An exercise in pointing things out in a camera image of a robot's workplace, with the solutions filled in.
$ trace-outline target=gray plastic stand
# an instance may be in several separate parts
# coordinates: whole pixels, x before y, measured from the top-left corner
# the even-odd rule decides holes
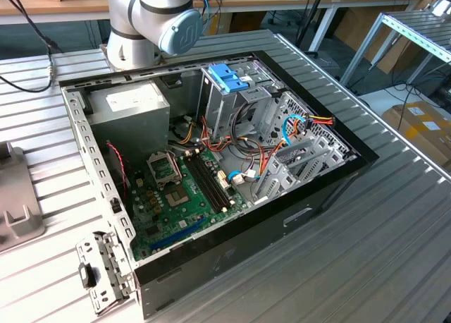
[[[44,230],[23,151],[0,142],[0,251]]]

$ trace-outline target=slotted aluminum surface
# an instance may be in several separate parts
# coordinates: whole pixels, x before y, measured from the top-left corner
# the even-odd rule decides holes
[[[440,60],[451,61],[451,20],[429,11],[400,11],[384,14],[382,22]]]
[[[197,56],[264,50],[381,157],[328,212],[150,322],[441,322],[451,308],[451,185],[282,37],[202,38]],[[60,78],[108,73],[100,51],[55,56]],[[43,85],[44,56],[0,61]],[[31,95],[0,84],[0,140],[25,150],[46,233],[0,254],[0,322],[141,322],[129,300],[96,318],[75,244],[104,228],[57,87]]]

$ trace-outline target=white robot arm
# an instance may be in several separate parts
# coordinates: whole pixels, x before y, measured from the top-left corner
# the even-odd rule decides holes
[[[111,35],[107,56],[120,70],[153,64],[154,44],[168,54],[191,49],[203,22],[192,0],[108,0]]]

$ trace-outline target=yellow wire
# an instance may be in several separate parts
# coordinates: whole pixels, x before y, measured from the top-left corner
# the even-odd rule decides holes
[[[316,118],[318,120],[331,120],[332,119],[331,117],[321,117],[321,116],[313,116],[313,115],[310,115],[310,117]]]
[[[179,142],[181,145],[184,145],[185,143],[188,143],[188,141],[191,139],[193,125],[194,125],[194,123],[190,124],[190,129],[188,130],[188,135],[186,135],[186,138],[184,140]]]

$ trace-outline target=desk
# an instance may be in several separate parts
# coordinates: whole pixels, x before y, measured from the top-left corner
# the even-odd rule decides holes
[[[264,50],[380,159],[324,214],[150,322],[441,322],[451,307],[450,177],[280,35],[202,37],[168,62]],[[58,79],[110,71],[99,50],[56,54]],[[47,59],[0,61],[22,86],[46,82]],[[44,235],[0,253],[2,322],[142,322],[129,300],[102,319],[78,274],[75,244],[102,230],[58,86],[0,84],[0,140],[23,148]]]
[[[21,0],[30,14],[31,19],[37,23],[62,22],[76,20],[103,20],[109,19],[107,0],[64,0],[62,2],[49,0]],[[321,21],[315,38],[310,46],[310,51],[316,51],[332,22],[335,12],[343,7],[362,6],[404,6],[410,11],[420,0],[322,0],[319,8],[326,8],[326,14]],[[234,13],[245,11],[273,11],[302,9],[307,0],[223,0],[222,13]],[[202,0],[194,0],[194,7],[201,9]],[[211,9],[215,11],[217,3],[211,1]],[[7,0],[0,0],[0,25],[25,23],[25,19],[19,15]]]

